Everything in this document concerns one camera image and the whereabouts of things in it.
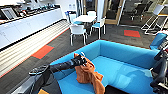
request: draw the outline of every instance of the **gray carpet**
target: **gray carpet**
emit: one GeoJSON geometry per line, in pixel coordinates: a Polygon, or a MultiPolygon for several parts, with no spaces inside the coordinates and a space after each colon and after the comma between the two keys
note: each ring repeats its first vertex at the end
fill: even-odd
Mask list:
{"type": "MultiPolygon", "coordinates": [[[[101,39],[109,40],[113,42],[138,46],[149,49],[149,45],[155,36],[144,35],[144,32],[139,28],[135,27],[122,27],[116,25],[106,25],[106,34],[101,34],[101,39]],[[124,36],[124,30],[135,30],[139,31],[140,38],[124,36]]],[[[98,32],[93,32],[92,36],[89,36],[86,43],[89,44],[98,39],[98,32]]],[[[47,55],[42,59],[35,57],[29,57],[18,67],[13,69],[11,72],[0,78],[0,91],[1,94],[7,93],[10,89],[16,86],[24,78],[28,76],[28,72],[40,65],[50,64],[52,61],[83,47],[83,36],[76,36],[73,40],[73,45],[70,46],[70,30],[65,31],[59,37],[48,43],[47,45],[54,47],[47,55]]],[[[111,86],[106,87],[106,94],[125,94],[125,92],[115,89],[111,86]]]]}

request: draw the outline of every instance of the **white table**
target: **white table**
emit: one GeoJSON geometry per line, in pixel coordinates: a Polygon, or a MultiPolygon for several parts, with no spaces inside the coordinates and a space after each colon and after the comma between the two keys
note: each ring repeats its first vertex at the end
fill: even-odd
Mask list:
{"type": "Polygon", "coordinates": [[[75,18],[74,21],[92,22],[94,19],[96,19],[96,16],[81,15],[81,16],[75,18]]]}

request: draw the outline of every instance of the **blue sofa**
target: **blue sofa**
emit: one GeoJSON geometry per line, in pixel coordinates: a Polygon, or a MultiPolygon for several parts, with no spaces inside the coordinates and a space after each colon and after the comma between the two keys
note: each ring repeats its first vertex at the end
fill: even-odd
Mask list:
{"type": "MultiPolygon", "coordinates": [[[[118,88],[131,94],[153,94],[150,83],[153,81],[149,70],[158,53],[150,49],[125,44],[97,40],[54,62],[57,64],[74,58],[74,53],[84,52],[95,65],[95,71],[103,75],[102,84],[118,88]]],[[[75,69],[54,73],[63,94],[94,94],[93,86],[78,83],[75,69]]]]}
{"type": "Polygon", "coordinates": [[[152,43],[150,44],[151,50],[159,51],[158,47],[162,44],[163,40],[165,40],[167,37],[167,34],[164,33],[158,33],[152,43]]]}

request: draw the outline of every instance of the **red floor tile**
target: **red floor tile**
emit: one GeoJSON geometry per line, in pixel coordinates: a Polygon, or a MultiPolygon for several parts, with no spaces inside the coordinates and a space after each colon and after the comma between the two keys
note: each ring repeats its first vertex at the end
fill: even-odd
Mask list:
{"type": "Polygon", "coordinates": [[[38,50],[36,53],[34,53],[32,56],[36,57],[38,59],[42,59],[47,53],[49,53],[54,47],[45,45],[40,50],[38,50]]]}
{"type": "Polygon", "coordinates": [[[139,32],[133,31],[133,30],[124,30],[124,35],[131,36],[131,37],[140,37],[139,32]]]}

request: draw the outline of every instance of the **kitchen counter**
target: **kitchen counter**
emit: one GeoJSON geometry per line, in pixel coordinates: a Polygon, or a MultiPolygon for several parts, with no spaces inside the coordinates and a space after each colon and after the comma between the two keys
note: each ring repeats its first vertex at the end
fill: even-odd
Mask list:
{"type": "Polygon", "coordinates": [[[41,14],[41,13],[44,13],[44,12],[48,12],[48,11],[58,9],[58,8],[60,8],[60,7],[53,7],[53,8],[50,8],[50,9],[38,10],[38,11],[33,11],[32,10],[32,12],[29,12],[29,14],[27,14],[26,16],[17,17],[17,18],[11,19],[11,20],[0,20],[0,25],[8,23],[8,22],[12,22],[12,21],[20,20],[20,19],[23,19],[23,18],[27,18],[27,17],[30,17],[30,16],[34,16],[34,15],[37,15],[37,14],[41,14]]]}

